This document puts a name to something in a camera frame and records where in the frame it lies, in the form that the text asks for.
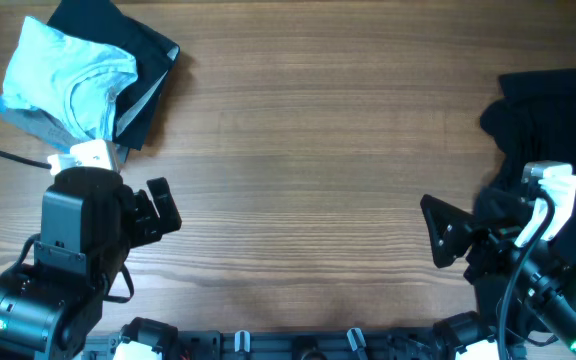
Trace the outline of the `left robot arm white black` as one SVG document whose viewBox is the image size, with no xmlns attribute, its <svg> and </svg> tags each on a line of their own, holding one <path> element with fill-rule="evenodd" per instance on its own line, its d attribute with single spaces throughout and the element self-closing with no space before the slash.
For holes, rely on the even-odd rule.
<svg viewBox="0 0 576 360">
<path fill-rule="evenodd" d="M 102 317 L 133 248 L 180 229 L 167 180 L 135 191 L 112 170 L 74 167 L 43 195 L 41 229 L 0 275 L 0 359 L 72 359 Z"/>
</svg>

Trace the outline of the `light blue t-shirt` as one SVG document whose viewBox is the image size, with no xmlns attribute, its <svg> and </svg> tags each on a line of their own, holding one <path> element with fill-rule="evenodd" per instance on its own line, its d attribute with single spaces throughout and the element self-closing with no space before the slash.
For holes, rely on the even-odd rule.
<svg viewBox="0 0 576 360">
<path fill-rule="evenodd" d="M 8 109 L 48 113 L 78 140 L 110 140 L 114 97 L 131 79 L 127 57 L 117 50 L 27 16 L 1 97 Z"/>
</svg>

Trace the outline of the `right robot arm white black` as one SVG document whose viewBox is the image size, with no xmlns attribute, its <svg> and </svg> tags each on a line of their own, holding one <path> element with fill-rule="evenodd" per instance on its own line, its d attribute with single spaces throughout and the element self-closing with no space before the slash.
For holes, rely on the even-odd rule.
<svg viewBox="0 0 576 360">
<path fill-rule="evenodd" d="M 507 347 L 511 304 L 518 301 L 576 354 L 576 264 L 562 263 L 543 244 L 547 228 L 554 223 L 555 202 L 543 188 L 530 194 L 531 204 L 539 200 L 546 204 L 545 218 L 537 222 L 537 229 L 523 246 L 514 243 L 523 230 L 515 215 L 479 221 L 431 195 L 423 196 L 420 206 L 436 267 L 449 267 L 465 257 L 464 278 L 469 283 L 486 276 L 505 279 L 497 315 L 500 352 Z"/>
</svg>

